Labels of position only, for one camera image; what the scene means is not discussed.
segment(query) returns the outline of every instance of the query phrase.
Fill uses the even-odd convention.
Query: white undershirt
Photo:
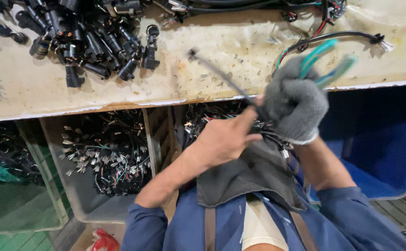
[[[282,233],[257,197],[247,196],[242,239],[242,251],[259,243],[271,244],[288,251]]]

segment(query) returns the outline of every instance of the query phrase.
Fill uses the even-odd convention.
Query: dirty workbench surface
[[[113,110],[232,98],[237,94],[197,63],[189,63],[188,49],[200,53],[232,74],[251,95],[262,93],[270,80],[277,58],[304,33],[311,35],[320,24],[320,13],[298,12],[294,23],[282,21],[279,11],[254,10],[240,13],[201,15],[161,31],[155,71],[137,69],[133,81],[113,74],[108,81],[86,72],[82,88],[67,88],[64,67],[51,54],[33,59],[31,42],[18,45],[0,37],[0,120],[42,117],[69,112]],[[139,36],[145,43],[145,28],[162,20],[162,10],[150,6],[140,23]],[[344,54],[358,56],[358,63],[330,89],[368,88],[406,84],[406,0],[349,0],[346,14],[323,33],[360,30],[381,33],[395,49],[382,53],[365,40],[342,38],[336,49],[317,63],[322,73],[334,68]],[[35,33],[25,29],[31,41]],[[297,55],[291,53],[282,64]]]

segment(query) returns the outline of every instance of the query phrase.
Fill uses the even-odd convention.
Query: hand
[[[211,120],[180,156],[183,172],[194,178],[211,167],[239,158],[248,143],[262,140],[260,134],[248,134],[256,118],[254,107],[249,106],[233,119]]]
[[[327,97],[314,82],[316,71],[311,69],[299,79],[302,60],[291,59],[275,71],[265,91],[265,111],[276,123],[275,132],[296,145],[308,144],[319,135],[319,123],[328,111]]]

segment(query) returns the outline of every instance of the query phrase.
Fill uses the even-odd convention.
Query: gray knit glove
[[[308,144],[319,135],[319,123],[328,111],[327,95],[314,82],[319,77],[316,71],[312,68],[299,79],[304,58],[291,59],[276,70],[265,91],[264,108],[276,123],[275,132],[296,145]]]

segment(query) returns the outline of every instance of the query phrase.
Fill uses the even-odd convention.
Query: apron
[[[299,215],[305,207],[295,191],[293,172],[286,165],[274,143],[254,142],[242,152],[238,159],[211,168],[201,174],[196,179],[196,183],[197,201],[206,207],[207,251],[215,251],[216,206],[246,193],[252,192],[260,197],[261,194],[256,193],[258,191],[286,208],[293,218],[306,250],[318,251],[305,221]]]

